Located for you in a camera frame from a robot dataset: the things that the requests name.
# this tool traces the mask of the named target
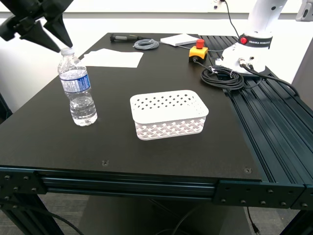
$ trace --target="plastic water bottle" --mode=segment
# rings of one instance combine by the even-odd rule
[[[69,98],[69,107],[74,122],[88,126],[97,120],[97,111],[91,97],[91,86],[87,69],[74,56],[72,48],[61,50],[63,59],[58,66],[63,89]]]

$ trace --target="bottle label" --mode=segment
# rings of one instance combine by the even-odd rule
[[[73,80],[61,79],[62,86],[65,92],[76,93],[87,90],[90,87],[88,74]]]

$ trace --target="white wall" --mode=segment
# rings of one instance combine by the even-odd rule
[[[232,13],[249,13],[257,0],[227,0]],[[302,0],[288,0],[283,13],[297,13]],[[8,9],[0,3],[0,12]],[[227,12],[219,0],[74,0],[66,12]]]
[[[246,20],[233,20],[233,23],[239,33],[244,31]],[[77,55],[81,55],[107,32],[235,36],[229,20],[65,19],[65,24]],[[312,29],[312,23],[278,21],[267,65],[281,79],[292,82],[313,37]],[[0,39],[0,92],[13,112],[57,75],[60,60],[59,54],[30,42],[18,38],[10,42]]]

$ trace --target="screwdriver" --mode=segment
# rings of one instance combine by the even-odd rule
[[[111,42],[114,42],[115,40],[117,41],[138,41],[142,39],[151,39],[151,38],[145,38],[145,37],[140,37],[140,36],[135,36],[135,35],[117,35],[115,33],[111,34],[110,40]]]

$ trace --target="sheet of paper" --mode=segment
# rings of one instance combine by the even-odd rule
[[[142,55],[142,52],[119,52],[104,48],[85,54],[82,62],[85,66],[137,68]]]
[[[198,38],[192,37],[188,34],[179,34],[172,37],[167,38],[161,38],[161,42],[165,44],[170,44],[172,46],[180,46],[180,45],[186,45],[190,43],[195,43],[198,40]]]

